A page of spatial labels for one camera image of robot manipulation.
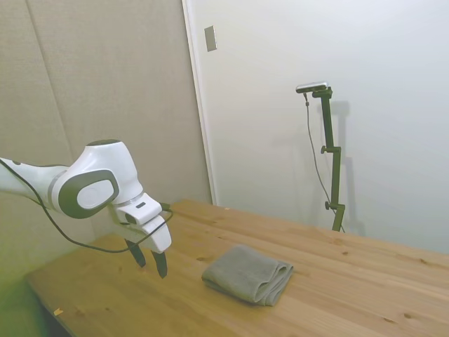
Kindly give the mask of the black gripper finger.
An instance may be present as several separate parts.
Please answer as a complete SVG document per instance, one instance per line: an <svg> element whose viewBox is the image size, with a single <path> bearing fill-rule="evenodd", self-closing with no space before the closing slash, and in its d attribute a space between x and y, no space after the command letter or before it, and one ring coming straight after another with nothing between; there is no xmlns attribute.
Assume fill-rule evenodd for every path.
<svg viewBox="0 0 449 337"><path fill-rule="evenodd" d="M156 269L160 276L160 278L165 278L168 274L168 263L166 259L166 254L164 252L158 253L155 251L152 251L153 259L156 263Z"/></svg>
<svg viewBox="0 0 449 337"><path fill-rule="evenodd" d="M129 240L125 240L128 250L131 252L135 262L138 264L139 267L145 266L145 256L140 249L139 245L135 242L131 242Z"/></svg>

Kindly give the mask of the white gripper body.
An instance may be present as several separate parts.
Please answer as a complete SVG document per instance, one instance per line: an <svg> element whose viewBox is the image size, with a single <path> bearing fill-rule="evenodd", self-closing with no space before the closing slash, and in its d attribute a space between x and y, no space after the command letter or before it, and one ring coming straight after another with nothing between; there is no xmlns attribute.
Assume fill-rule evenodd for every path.
<svg viewBox="0 0 449 337"><path fill-rule="evenodd" d="M171 243L171 235L166 224L166 219L156 216L144 225L120 225L120 235L134 243L156 253L163 253Z"/></svg>

